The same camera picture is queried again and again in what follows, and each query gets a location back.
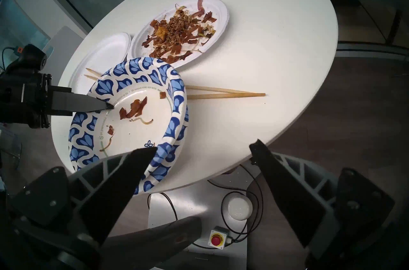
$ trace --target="screw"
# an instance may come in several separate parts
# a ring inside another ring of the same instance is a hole
[[[357,210],[357,209],[360,207],[359,203],[357,203],[357,202],[355,202],[355,201],[348,201],[348,202],[346,202],[346,204],[347,204],[347,205],[349,206],[349,208],[352,209],[352,210]]]

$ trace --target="wall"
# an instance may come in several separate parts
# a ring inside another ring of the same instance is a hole
[[[15,0],[31,21],[48,37],[52,38],[63,26],[69,27],[80,37],[86,31],[78,25],[56,0]]]

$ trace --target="blue leaf pattern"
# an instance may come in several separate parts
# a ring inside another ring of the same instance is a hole
[[[185,122],[189,122],[189,110],[187,109],[187,106],[186,106]]]
[[[69,158],[71,161],[77,161],[83,156],[88,156],[90,153],[86,150],[77,149],[74,146],[71,147],[71,152],[69,153]]]
[[[186,129],[187,127],[185,126],[185,125],[183,125],[182,126],[182,129],[180,130],[180,132],[179,132],[179,136],[177,136],[177,141],[179,141],[179,140],[182,140],[183,139],[183,137],[185,136],[185,129]]]
[[[169,167],[165,167],[164,165],[158,166],[154,172],[151,173],[151,175],[158,181],[161,181],[169,171]]]
[[[111,69],[105,71],[101,76],[103,76],[103,75],[109,75],[109,76],[111,76],[110,71],[111,71]]]
[[[161,164],[161,162],[166,158],[169,151],[171,150],[172,145],[168,142],[162,143],[158,145],[158,149],[156,150],[155,156],[153,157],[150,165],[152,167],[157,167]]]
[[[176,95],[175,98],[173,99],[173,111],[172,112],[176,112],[176,113],[180,114],[179,106],[184,101],[185,101],[185,99],[183,98],[183,96]]]
[[[144,191],[149,191],[153,187],[153,184],[150,183],[149,181],[145,181],[144,183]]]
[[[87,113],[83,113],[83,112],[75,113],[74,118],[72,119],[71,125],[77,124],[77,125],[82,126],[82,122],[87,118],[88,118]]]
[[[98,156],[93,155],[91,158],[83,160],[82,163],[84,165],[89,165],[90,163],[93,163],[93,162],[98,161],[98,160],[99,160]]]
[[[138,61],[138,58],[129,61],[129,71],[132,74],[137,74],[139,71],[142,71],[142,69],[139,67]]]
[[[126,72],[125,70],[125,64],[126,62],[124,61],[121,63],[118,63],[114,68],[114,71],[113,71],[114,75],[120,76],[122,74],[128,74],[128,72]]]
[[[172,117],[171,121],[169,122],[168,129],[166,130],[165,135],[163,135],[163,137],[176,138],[175,131],[176,131],[176,128],[179,126],[179,124],[180,124],[179,119],[176,117]]]
[[[111,80],[98,80],[98,85],[95,89],[95,92],[97,92],[97,94],[99,95],[104,95],[104,94],[111,94],[114,95],[112,93],[112,87],[114,86],[114,82]]]
[[[156,70],[152,71],[152,74],[148,74],[150,79],[152,80],[153,83],[156,83],[160,86],[162,86],[162,83],[159,81],[159,76],[158,73],[156,72]]]
[[[151,64],[152,64],[152,61],[153,61],[153,58],[145,57],[144,60],[142,61],[142,66],[143,66],[145,69],[149,69],[149,67],[150,67]]]
[[[87,146],[91,149],[94,148],[94,136],[87,133],[84,133],[84,136],[78,138],[75,142],[80,146]]]
[[[139,82],[148,82],[148,78],[145,76],[145,75],[143,75],[143,76],[141,76],[140,78],[133,78],[137,83],[139,83]]]
[[[93,120],[87,125],[87,128],[90,131],[93,131],[95,129],[96,120],[97,120],[97,118],[95,116],[93,116]]]
[[[166,80],[168,79],[168,77],[167,77],[167,75],[166,75],[166,71],[168,71],[168,69],[169,69],[170,67],[171,67],[170,64],[164,64],[164,65],[161,65],[161,66],[158,68],[159,73],[160,73],[160,77],[161,77],[161,79],[162,79],[163,84],[165,84],[165,83],[166,83]]]
[[[171,88],[171,84],[170,84],[170,83],[168,84],[168,89],[167,89],[167,91],[168,91],[169,97],[171,98],[171,100],[173,100],[172,88]]]
[[[165,160],[167,162],[172,162],[173,160],[175,160],[176,156],[175,156],[175,151],[176,148],[179,147],[179,145],[173,145],[171,150],[169,151],[168,155],[166,156]]]
[[[171,84],[173,93],[175,93],[176,91],[185,91],[185,84],[183,83],[182,79],[171,80]]]
[[[71,142],[72,137],[73,137],[74,135],[77,135],[77,134],[79,134],[79,129],[78,129],[78,128],[75,128],[75,127],[71,128],[71,129],[69,130],[69,134],[68,134],[68,141]]]
[[[129,79],[123,79],[121,81],[117,81],[118,82],[118,88],[117,88],[117,93],[119,91],[121,91],[122,89],[126,88],[127,86],[132,84],[132,81]]]

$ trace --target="chopsticks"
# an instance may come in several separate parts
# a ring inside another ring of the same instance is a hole
[[[89,71],[89,72],[91,72],[93,75],[96,75],[97,77],[100,77],[101,76],[101,74],[100,73],[98,73],[98,72],[96,72],[96,71],[94,71],[94,70],[92,70],[92,69],[89,69],[89,68],[85,68],[87,71]]]
[[[86,69],[88,72],[91,72],[93,75],[96,75],[98,78],[101,76],[100,73],[98,73],[98,72],[96,72],[96,71],[94,71],[94,70],[92,70],[92,69],[89,69],[89,68],[85,68],[85,69]],[[98,78],[96,78],[96,77],[94,77],[94,76],[92,76],[92,75],[84,74],[84,76],[87,77],[88,79],[91,79],[91,80],[94,80],[94,81],[98,81]]]
[[[94,80],[94,81],[98,81],[98,78],[96,78],[96,77],[94,77],[94,76],[92,76],[92,75],[84,74],[84,76],[87,77],[88,79],[91,79],[91,80]]]
[[[265,96],[265,93],[223,93],[223,94],[191,94],[188,100],[198,100],[202,98],[247,98],[252,96]]]
[[[223,92],[223,93],[252,93],[252,92],[245,92],[245,91],[237,91],[231,89],[222,89],[219,87],[198,87],[196,85],[186,85],[188,90],[201,90],[201,91],[210,91],[210,92]]]
[[[101,74],[89,69],[85,68],[88,72],[100,77]],[[98,78],[92,75],[84,74],[85,77],[97,81]],[[199,87],[197,85],[185,85],[186,89],[189,90],[200,90],[200,91],[209,91],[209,92],[221,92],[221,94],[191,94],[187,96],[188,100],[199,100],[199,99],[207,99],[207,98],[247,98],[247,97],[254,97],[254,96],[265,96],[265,93],[253,93],[253,92],[246,92],[246,91],[238,91],[233,89],[222,89],[219,87]]]

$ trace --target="fried food piece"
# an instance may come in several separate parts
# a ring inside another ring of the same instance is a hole
[[[169,33],[169,30],[167,30],[163,26],[159,26],[158,30],[155,33],[155,36],[158,36],[162,41],[165,41],[166,35]]]
[[[120,119],[126,118],[127,112],[126,110],[122,107],[120,109]]]

